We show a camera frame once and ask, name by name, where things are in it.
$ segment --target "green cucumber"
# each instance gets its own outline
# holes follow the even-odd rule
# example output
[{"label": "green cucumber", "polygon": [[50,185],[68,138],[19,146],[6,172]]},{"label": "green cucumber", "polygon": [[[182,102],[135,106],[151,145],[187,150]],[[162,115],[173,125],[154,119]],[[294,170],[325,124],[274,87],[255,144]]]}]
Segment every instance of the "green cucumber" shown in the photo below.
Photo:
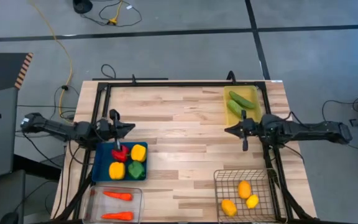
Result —
[{"label": "green cucumber", "polygon": [[243,108],[238,105],[234,100],[229,100],[227,103],[227,107],[239,118],[241,118],[241,111]]},{"label": "green cucumber", "polygon": [[250,102],[249,100],[244,99],[244,97],[238,95],[237,93],[234,93],[233,91],[230,91],[229,95],[240,106],[243,106],[243,107],[246,107],[246,108],[249,108],[249,109],[254,109],[255,108],[255,105],[253,104],[253,102]]}]

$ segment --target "metal wire basket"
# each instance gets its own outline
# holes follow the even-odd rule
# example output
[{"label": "metal wire basket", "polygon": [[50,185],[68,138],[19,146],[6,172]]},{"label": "metal wire basket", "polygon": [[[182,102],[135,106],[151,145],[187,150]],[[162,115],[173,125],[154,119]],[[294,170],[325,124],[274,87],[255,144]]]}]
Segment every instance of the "metal wire basket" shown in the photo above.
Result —
[{"label": "metal wire basket", "polygon": [[[243,223],[243,222],[276,222],[276,214],[273,208],[273,198],[280,196],[281,191],[271,188],[274,183],[267,175],[267,170],[217,170],[214,173],[216,213],[219,223]],[[251,185],[252,194],[259,198],[259,204],[252,209],[247,208],[246,199],[241,199],[238,194],[238,185],[242,180],[248,181]],[[221,202],[229,199],[237,207],[237,215],[229,217],[225,215],[221,207]],[[285,210],[280,209],[281,214],[285,215]]]}]

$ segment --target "carrot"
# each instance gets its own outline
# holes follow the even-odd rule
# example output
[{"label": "carrot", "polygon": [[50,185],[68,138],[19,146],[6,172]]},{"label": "carrot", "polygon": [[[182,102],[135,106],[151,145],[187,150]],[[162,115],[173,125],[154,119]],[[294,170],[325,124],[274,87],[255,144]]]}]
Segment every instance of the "carrot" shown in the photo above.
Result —
[{"label": "carrot", "polygon": [[107,213],[102,215],[102,218],[132,221],[134,219],[134,214],[132,212]]},{"label": "carrot", "polygon": [[130,193],[115,193],[115,192],[103,192],[103,194],[112,197],[112,198],[118,198],[121,200],[128,200],[131,201],[132,200],[132,194]]}]

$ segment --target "concrete floor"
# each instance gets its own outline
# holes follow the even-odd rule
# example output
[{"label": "concrete floor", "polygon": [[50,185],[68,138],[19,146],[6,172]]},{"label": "concrete floor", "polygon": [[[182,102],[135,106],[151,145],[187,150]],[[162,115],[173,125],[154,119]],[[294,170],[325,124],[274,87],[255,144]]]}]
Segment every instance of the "concrete floor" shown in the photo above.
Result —
[{"label": "concrete floor", "polygon": [[[250,28],[244,1],[230,0],[127,0],[141,13],[136,26],[101,27],[82,19],[70,0],[34,0],[58,35],[102,34],[160,30]],[[358,1],[251,0],[258,27],[358,25]],[[97,2],[91,15],[108,2]],[[123,8],[124,21],[137,14]],[[26,0],[0,0],[0,37],[50,35],[47,26]],[[353,101],[358,97],[358,29],[260,33],[271,79],[283,80],[290,108],[303,122],[319,122],[325,100]],[[77,39],[62,41],[74,65],[71,83],[102,77],[100,66],[110,63],[118,77],[222,79],[229,70],[237,78],[263,79],[251,33],[172,35]],[[32,52],[33,61],[19,92],[19,104],[52,105],[53,93],[68,76],[64,51],[49,40],[0,42],[0,52]],[[77,95],[68,93],[65,106],[75,106]],[[18,108],[17,119],[50,108]],[[327,105],[328,119],[348,123],[358,117],[348,105]],[[358,146],[358,128],[351,129]],[[54,138],[34,139],[48,157],[63,152]],[[314,204],[320,219],[358,223],[358,150],[328,142],[301,142]],[[16,138],[16,154],[36,161],[40,156],[25,139]],[[43,180],[26,177],[26,192]],[[45,186],[25,203],[25,221],[44,220],[44,199],[56,189]],[[48,200],[52,207],[52,193]]]}]

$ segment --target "wooden table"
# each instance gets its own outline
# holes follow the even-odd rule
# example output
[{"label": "wooden table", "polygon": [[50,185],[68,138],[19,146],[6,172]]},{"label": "wooden table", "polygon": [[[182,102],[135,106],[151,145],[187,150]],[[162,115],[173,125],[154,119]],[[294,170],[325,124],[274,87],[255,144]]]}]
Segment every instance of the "wooden table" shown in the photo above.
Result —
[{"label": "wooden table", "polygon": [[[96,81],[83,82],[75,121],[91,121],[97,86]],[[266,81],[266,86],[272,113],[286,117],[290,109],[283,83]],[[146,181],[103,185],[142,189],[145,197],[143,222],[216,222],[214,171],[265,168],[262,146],[257,138],[249,138],[249,150],[243,152],[241,140],[223,131],[226,127],[223,87],[113,87],[111,94],[109,109],[118,110],[121,121],[136,124],[125,141],[149,144],[148,170]],[[296,142],[288,145],[299,151]],[[76,154],[80,161],[84,151],[80,149]],[[281,149],[281,155],[289,191],[307,213],[316,216],[301,159],[285,148]],[[63,199],[58,214],[64,209],[66,192],[70,201],[78,190],[82,165],[73,161],[67,191],[70,160],[71,155],[67,153]],[[62,178],[52,216],[61,197],[61,183]]]}]

